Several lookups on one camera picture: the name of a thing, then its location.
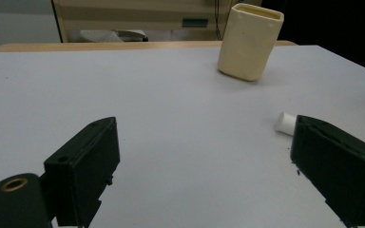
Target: brass insert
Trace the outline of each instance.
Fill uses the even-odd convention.
[[[2,185],[1,189],[4,192],[12,192],[12,191],[16,191],[19,188],[22,188],[23,186],[26,185],[26,183],[28,183],[27,179],[17,178],[17,179],[9,180],[6,183],[4,183],[4,185]]]

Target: tube cap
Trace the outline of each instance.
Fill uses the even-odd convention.
[[[275,123],[275,130],[293,136],[293,134],[295,133],[297,118],[298,116],[294,116],[286,112],[281,112],[277,122]]]

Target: wall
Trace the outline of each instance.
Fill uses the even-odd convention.
[[[0,45],[59,42],[50,0],[0,0]]]
[[[243,0],[243,2],[255,6],[260,6],[262,4],[262,0]]]

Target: cup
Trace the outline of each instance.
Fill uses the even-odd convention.
[[[236,4],[227,20],[218,69],[246,81],[258,80],[265,70],[282,24],[283,13],[279,11]]]

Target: table surface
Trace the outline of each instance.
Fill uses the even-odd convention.
[[[279,40],[276,46],[295,46],[291,41]],[[11,51],[67,51],[67,50],[115,50],[153,48],[212,48],[220,47],[221,41],[172,41],[172,42],[125,42],[125,43],[51,43],[51,44],[7,44],[0,52]]]
[[[289,158],[280,111],[365,142],[365,68],[317,46],[274,47],[254,83],[219,47],[0,53],[0,180],[85,125],[118,122],[121,163],[91,227],[345,227]]]

